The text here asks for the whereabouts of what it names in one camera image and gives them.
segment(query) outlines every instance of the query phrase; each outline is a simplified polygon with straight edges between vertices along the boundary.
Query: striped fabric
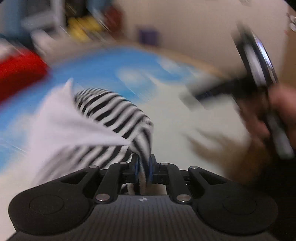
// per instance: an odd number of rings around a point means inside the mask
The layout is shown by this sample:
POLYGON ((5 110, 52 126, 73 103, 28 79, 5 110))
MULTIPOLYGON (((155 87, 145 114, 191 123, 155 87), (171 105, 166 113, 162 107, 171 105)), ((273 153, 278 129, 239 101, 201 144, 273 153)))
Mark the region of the striped fabric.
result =
POLYGON ((104 169, 113 163, 129 161, 133 153, 139 155, 141 176, 144 180, 147 179, 153 124, 145 113, 118 93, 106 89, 85 89, 75 95, 74 103, 85 118, 102 123, 131 144, 64 148, 43 169, 46 174, 41 182, 59 178, 90 165, 104 169))

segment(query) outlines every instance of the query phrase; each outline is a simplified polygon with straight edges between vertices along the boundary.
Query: ribbed gray surface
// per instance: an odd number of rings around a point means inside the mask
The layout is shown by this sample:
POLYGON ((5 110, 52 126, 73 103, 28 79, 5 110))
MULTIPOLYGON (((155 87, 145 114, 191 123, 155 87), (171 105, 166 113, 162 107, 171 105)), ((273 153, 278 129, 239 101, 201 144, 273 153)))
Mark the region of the ribbed gray surface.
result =
POLYGON ((268 233, 234 237, 218 233, 202 223, 188 205, 175 204, 168 196, 120 195, 114 203, 97 205, 79 227, 59 235, 36 237, 21 232, 10 241, 275 241, 268 233))

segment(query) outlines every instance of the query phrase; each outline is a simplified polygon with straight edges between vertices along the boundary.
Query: black handle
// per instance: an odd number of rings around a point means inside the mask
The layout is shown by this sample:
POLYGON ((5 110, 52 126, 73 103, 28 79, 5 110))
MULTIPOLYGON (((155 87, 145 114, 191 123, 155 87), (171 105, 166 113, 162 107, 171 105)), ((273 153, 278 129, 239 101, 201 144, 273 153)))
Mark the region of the black handle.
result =
POLYGON ((263 116, 263 121, 270 131, 271 138, 266 141, 270 151, 281 160, 290 160, 295 157, 295 152, 287 137, 286 125, 277 112, 269 111, 263 116))

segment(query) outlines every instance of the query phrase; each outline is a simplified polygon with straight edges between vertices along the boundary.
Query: silver screw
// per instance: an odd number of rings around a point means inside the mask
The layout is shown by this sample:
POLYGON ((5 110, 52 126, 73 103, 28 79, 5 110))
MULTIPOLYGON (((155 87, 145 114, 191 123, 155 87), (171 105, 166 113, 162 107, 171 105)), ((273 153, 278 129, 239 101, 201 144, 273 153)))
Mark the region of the silver screw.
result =
POLYGON ((177 196, 177 200, 179 202, 188 202, 188 201, 191 200, 191 197, 189 195, 187 195, 187 194, 180 194, 180 195, 177 196))
POLYGON ((96 195, 96 200, 98 200, 99 202, 108 201, 109 199, 110 199, 110 196, 106 193, 100 193, 96 195))

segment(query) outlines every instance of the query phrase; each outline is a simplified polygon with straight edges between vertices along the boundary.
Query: beige wall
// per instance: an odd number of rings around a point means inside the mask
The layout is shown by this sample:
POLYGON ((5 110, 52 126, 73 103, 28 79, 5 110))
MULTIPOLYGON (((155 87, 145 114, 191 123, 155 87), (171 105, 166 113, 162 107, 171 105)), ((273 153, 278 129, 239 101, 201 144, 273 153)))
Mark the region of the beige wall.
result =
POLYGON ((247 24, 262 40, 277 72, 286 46, 288 5, 283 0, 118 0, 126 12, 126 34, 136 39, 137 25, 152 25, 162 46, 208 62, 221 70, 242 66, 231 33, 247 24))

